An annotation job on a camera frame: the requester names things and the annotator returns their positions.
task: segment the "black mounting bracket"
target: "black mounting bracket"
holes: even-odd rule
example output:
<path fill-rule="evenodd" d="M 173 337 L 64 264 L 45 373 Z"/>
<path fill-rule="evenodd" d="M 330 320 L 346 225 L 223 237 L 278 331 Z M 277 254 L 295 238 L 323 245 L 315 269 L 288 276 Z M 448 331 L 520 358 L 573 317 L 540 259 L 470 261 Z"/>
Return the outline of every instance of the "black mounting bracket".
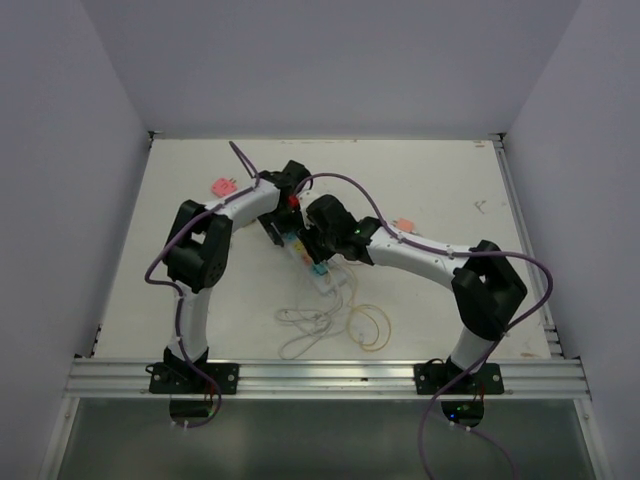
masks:
<path fill-rule="evenodd" d="M 487 240 L 470 250 L 489 255 L 500 252 Z M 464 326 L 484 340 L 499 342 L 527 296 L 518 273 L 505 257 L 480 256 L 469 258 L 453 274 L 451 288 Z"/>
<path fill-rule="evenodd" d="M 190 221 L 206 212 L 205 205 L 187 200 L 180 205 L 167 243 Z M 213 287 L 227 268 L 233 221 L 226 215 L 210 214 L 196 223 L 162 260 L 174 282 L 191 287 L 193 293 Z M 200 243 L 195 235 L 204 233 Z"/>
<path fill-rule="evenodd" d="M 413 366 L 418 395 L 433 395 L 455 377 L 445 363 L 417 363 Z M 504 384 L 500 365 L 485 363 L 476 373 L 468 375 L 443 395 L 502 395 Z"/>
<path fill-rule="evenodd" d="M 149 135 L 149 151 L 151 151 L 151 147 L 153 147 L 153 142 L 156 139 L 156 136 L 162 135 L 164 132 L 162 130 L 147 130 L 147 135 Z"/>
<path fill-rule="evenodd" d="M 198 369 L 213 378 L 222 395 L 235 395 L 238 388 L 240 365 L 237 363 L 211 362 L 198 365 Z M 151 374 L 149 392 L 154 394 L 188 395 L 204 394 L 207 384 L 200 377 L 186 377 L 166 363 L 147 366 Z"/>

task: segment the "metal extrusion frame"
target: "metal extrusion frame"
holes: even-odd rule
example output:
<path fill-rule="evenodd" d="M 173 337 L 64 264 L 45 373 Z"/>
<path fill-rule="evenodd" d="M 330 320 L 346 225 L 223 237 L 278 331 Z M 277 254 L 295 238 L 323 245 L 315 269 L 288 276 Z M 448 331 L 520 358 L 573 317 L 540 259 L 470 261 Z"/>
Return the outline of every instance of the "metal extrusion frame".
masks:
<path fill-rule="evenodd" d="M 574 400 L 576 414 L 582 429 L 582 436 L 589 453 L 591 466 L 597 479 L 612 479 L 613 470 L 605 453 L 604 443 L 598 430 L 595 417 L 593 416 L 593 406 L 590 400 Z"/>
<path fill-rule="evenodd" d="M 77 359 L 65 390 L 72 398 L 169 398 L 149 393 L 153 360 Z M 237 393 L 228 399 L 416 400 L 420 361 L 238 361 Z M 578 360 L 498 361 L 506 393 L 492 400 L 589 399 Z M 171 398 L 200 398 L 173 395 Z M 466 399 L 450 395 L 450 399 Z"/>
<path fill-rule="evenodd" d="M 62 399 L 58 418 L 56 418 L 56 423 L 51 433 L 49 447 L 40 466 L 38 480 L 55 480 L 58 478 L 79 404 L 80 399 L 77 397 L 65 397 Z"/>

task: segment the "glass panel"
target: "glass panel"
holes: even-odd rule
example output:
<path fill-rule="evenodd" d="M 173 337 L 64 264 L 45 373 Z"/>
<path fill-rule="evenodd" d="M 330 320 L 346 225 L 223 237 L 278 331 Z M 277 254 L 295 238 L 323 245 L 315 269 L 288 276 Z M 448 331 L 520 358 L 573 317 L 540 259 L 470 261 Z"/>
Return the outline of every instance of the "glass panel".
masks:
<path fill-rule="evenodd" d="M 226 399 L 208 426 L 171 427 L 166 400 L 82 400 L 60 479 L 424 478 L 424 401 Z M 480 429 L 523 479 L 593 479 L 572 401 L 486 401 Z M 502 453 L 437 411 L 426 448 L 442 479 L 510 479 Z"/>

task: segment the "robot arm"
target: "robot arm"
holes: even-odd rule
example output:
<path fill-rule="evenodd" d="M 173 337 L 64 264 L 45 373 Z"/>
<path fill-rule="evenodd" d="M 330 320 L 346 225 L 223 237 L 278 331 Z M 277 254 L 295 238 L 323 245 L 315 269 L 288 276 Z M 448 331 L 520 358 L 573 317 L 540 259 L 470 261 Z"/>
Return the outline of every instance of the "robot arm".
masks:
<path fill-rule="evenodd" d="M 318 197 L 306 191 L 299 198 L 305 229 L 298 236 L 316 263 L 340 253 L 348 260 L 406 270 L 453 292 L 464 327 L 447 361 L 450 376 L 469 368 L 500 341 L 527 295 L 524 283 L 504 257 L 454 257 L 414 246 L 441 252 L 499 251 L 494 243 L 483 240 L 476 247 L 442 244 L 391 226 L 383 228 L 377 218 L 356 221 L 332 195 Z"/>
<path fill-rule="evenodd" d="M 430 253 L 403 243 L 402 239 L 443 251 L 497 251 L 495 244 L 484 240 L 473 248 L 441 244 L 392 230 L 398 239 L 382 228 L 377 218 L 356 221 L 331 195 L 318 197 L 312 191 L 305 191 L 294 197 L 296 186 L 309 175 L 302 165 L 290 161 L 282 172 L 260 173 L 259 184 L 245 195 L 206 205 L 189 200 L 180 207 L 169 239 L 195 216 L 215 209 L 215 213 L 197 223 L 164 259 L 168 276 L 186 292 L 181 334 L 187 355 L 194 363 L 206 362 L 209 297 L 211 288 L 226 268 L 231 235 L 254 219 L 260 221 L 275 244 L 282 245 L 281 235 L 295 233 L 316 263 L 341 254 L 348 260 L 406 270 L 450 289 L 464 324 L 447 362 L 451 375 L 467 369 L 502 338 L 527 294 L 505 258 L 461 258 Z M 193 234 L 200 233 L 205 234 L 202 243 L 192 238 Z M 165 351 L 165 363 L 168 357 L 174 365 L 184 360 L 175 337 Z"/>

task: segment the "scuff mark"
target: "scuff mark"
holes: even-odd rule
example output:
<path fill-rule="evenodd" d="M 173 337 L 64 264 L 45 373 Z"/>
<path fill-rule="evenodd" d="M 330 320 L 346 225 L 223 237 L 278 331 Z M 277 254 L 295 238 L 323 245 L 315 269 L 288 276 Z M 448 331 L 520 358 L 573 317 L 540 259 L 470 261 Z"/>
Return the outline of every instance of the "scuff mark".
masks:
<path fill-rule="evenodd" d="M 478 211 L 484 215 L 484 210 L 482 210 L 482 205 L 484 205 L 485 203 L 487 203 L 486 200 L 479 200 L 477 202 L 473 202 L 473 206 L 476 207 Z"/>

